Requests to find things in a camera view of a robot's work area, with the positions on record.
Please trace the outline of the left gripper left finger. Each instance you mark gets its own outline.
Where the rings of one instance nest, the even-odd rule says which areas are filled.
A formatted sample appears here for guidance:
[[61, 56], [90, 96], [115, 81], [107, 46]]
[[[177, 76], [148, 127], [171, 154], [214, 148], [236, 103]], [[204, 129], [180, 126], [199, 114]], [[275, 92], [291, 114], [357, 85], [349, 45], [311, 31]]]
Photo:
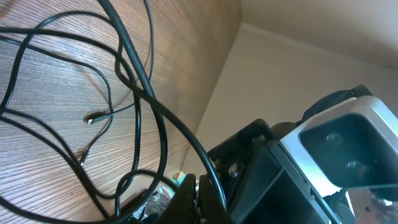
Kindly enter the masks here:
[[187, 174], [168, 207], [155, 224], [192, 224], [195, 213], [196, 177]]

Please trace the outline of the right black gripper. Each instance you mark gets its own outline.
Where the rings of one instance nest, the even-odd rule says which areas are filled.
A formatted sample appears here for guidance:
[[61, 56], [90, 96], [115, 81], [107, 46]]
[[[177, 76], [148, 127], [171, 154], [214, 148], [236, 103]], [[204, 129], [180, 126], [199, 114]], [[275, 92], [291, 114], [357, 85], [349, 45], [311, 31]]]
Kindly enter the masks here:
[[341, 223], [264, 120], [207, 154], [235, 223]]

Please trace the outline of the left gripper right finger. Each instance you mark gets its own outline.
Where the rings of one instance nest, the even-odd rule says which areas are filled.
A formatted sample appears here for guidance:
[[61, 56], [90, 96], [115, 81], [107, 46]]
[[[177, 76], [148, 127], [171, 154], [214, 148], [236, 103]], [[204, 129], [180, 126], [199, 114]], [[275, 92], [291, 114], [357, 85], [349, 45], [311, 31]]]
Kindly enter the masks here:
[[213, 189], [210, 179], [201, 175], [198, 189], [199, 224], [233, 224]]

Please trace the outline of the black USB-A cable blue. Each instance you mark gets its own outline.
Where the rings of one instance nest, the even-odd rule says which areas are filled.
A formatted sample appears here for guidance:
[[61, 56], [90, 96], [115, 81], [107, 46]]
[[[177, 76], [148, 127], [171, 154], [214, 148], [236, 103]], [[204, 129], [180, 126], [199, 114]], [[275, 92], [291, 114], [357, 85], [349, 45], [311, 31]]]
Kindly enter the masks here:
[[[144, 89], [139, 88], [136, 85], [136, 81], [134, 80], [134, 77], [132, 75], [132, 72], [127, 65], [127, 62], [123, 59], [122, 56], [120, 56], [116, 51], [108, 47], [107, 45], [104, 45], [100, 42], [97, 42], [93, 39], [89, 39], [83, 36], [75, 35], [75, 34], [69, 34], [66, 32], [59, 32], [55, 30], [47, 30], [47, 29], [39, 29], [42, 27], [42, 25], [38, 25], [38, 27], [34, 29], [25, 29], [25, 28], [16, 28], [16, 27], [1, 27], [1, 33], [17, 33], [17, 34], [28, 34], [26, 37], [26, 40], [24, 40], [21, 43], [20, 46], [20, 51], [18, 51], [16, 58], [15, 58], [15, 66], [13, 66], [11, 77], [9, 80], [9, 86], [7, 88], [6, 94], [4, 96], [4, 99], [1, 103], [1, 114], [3, 112], [6, 112], [6, 106], [9, 103], [9, 100], [12, 97], [12, 93], [14, 91], [14, 87], [16, 84], [17, 80], [17, 74], [19, 70], [19, 62], [21, 62], [21, 58], [24, 54], [25, 47], [26, 45], [30, 42], [31, 37], [33, 35], [52, 35], [52, 36], [58, 36], [58, 37], [64, 37], [68, 39], [73, 39], [73, 40], [78, 40], [80, 42], [85, 42], [87, 44], [91, 44], [94, 46], [97, 46], [103, 50], [108, 51], [109, 53], [113, 54], [117, 61], [119, 61], [124, 69], [127, 71], [127, 74], [129, 75], [129, 80], [124, 77], [123, 75], [118, 75], [118, 78], [120, 79], [121, 82], [123, 82], [128, 88], [130, 88], [131, 91], [133, 91], [134, 96], [136, 96], [137, 99], [135, 99], [135, 104], [136, 108], [138, 107], [138, 104], [140, 103], [140, 99], [144, 99], [146, 102], [148, 102], [153, 110], [153, 113], [155, 115], [155, 119], [158, 124], [158, 130], [159, 130], [159, 135], [160, 135], [160, 143], [161, 143], [161, 158], [160, 158], [160, 164], [156, 175], [160, 175], [160, 177], [154, 177], [153, 182], [150, 185], [149, 190], [154, 190], [155, 187], [159, 184], [160, 178], [163, 177], [163, 173], [166, 167], [166, 162], [167, 162], [167, 150], [168, 150], [168, 145], [167, 145], [167, 135], [166, 135], [166, 130], [165, 130], [165, 123], [164, 123], [164, 116], [185, 136], [185, 138], [189, 141], [189, 143], [193, 146], [194, 150], [196, 150], [200, 160], [205, 166], [205, 169], [210, 176], [210, 180], [212, 183], [212, 187], [216, 193], [216, 196], [218, 196], [219, 203], [221, 204], [221, 208], [223, 210], [226, 210], [226, 199], [225, 195], [223, 192], [223, 188], [221, 186], [221, 182], [215, 172], [215, 168], [213, 167], [209, 157], [206, 155], [205, 149], [203, 146], [200, 144], [199, 140], [195, 137], [195, 135], [186, 127], [185, 124], [183, 124], [169, 109], [167, 109], [163, 104], [157, 101], [155, 97], [155, 93], [152, 89], [152, 86], [150, 84], [149, 78], [147, 77], [146, 71], [144, 69], [144, 66], [142, 65], [140, 58], [135, 50], [135, 47], [130, 39], [130, 36], [121, 20], [119, 15], [117, 14], [115, 8], [113, 5], [110, 3], [110, 1], [98, 1], [105, 13], [108, 15], [109, 19], [102, 17], [97, 14], [93, 14], [93, 16], [99, 16], [100, 19], [104, 19], [106, 22], [110, 23], [116, 32], [118, 33], [119, 37], [119, 42], [122, 43], [123, 47], [126, 49], [128, 57], [132, 63], [132, 66], [134, 67], [137, 76], [144, 87]], [[27, 131], [30, 133], [32, 130], [20, 125], [19, 123], [15, 123], [12, 120], [3, 118], [1, 116], [1, 120], [4, 122], [7, 122], [11, 125], [14, 125], [20, 129], [23, 129], [24, 131]], [[59, 152], [61, 156], [65, 156], [63, 151], [60, 151], [60, 149], [55, 146], [51, 145], [52, 143], [47, 141], [45, 138], [39, 138], [49, 146], [53, 147], [54, 150]], [[71, 168], [75, 171], [75, 174], [81, 179], [81, 183], [83, 185], [88, 185], [86, 188], [86, 191], [88, 191], [89, 194], [96, 194], [100, 196], [100, 193], [94, 193], [95, 189], [93, 189], [93, 186], [90, 186], [91, 182], [89, 182], [88, 178], [85, 177], [85, 173], [82, 171], [80, 164], [77, 164], [77, 162], [72, 162], [70, 161], [71, 158], [66, 157], [67, 162], [69, 162], [69, 165]], [[35, 220], [38, 222], [44, 222], [44, 223], [79, 223], [79, 222], [70, 222], [66, 220], [58, 220], [50, 217], [44, 217], [42, 215], [38, 215], [35, 213], [28, 212], [26, 210], [22, 210], [13, 204], [9, 203], [6, 199], [1, 197], [1, 206], [6, 208], [7, 210], [11, 211], [12, 213], [15, 213], [16, 215]], [[125, 216], [121, 217], [116, 217], [113, 220], [108, 219], [100, 222], [86, 222], [86, 223], [119, 223], [121, 221], [124, 221], [125, 219], [128, 218], [128, 214]]]

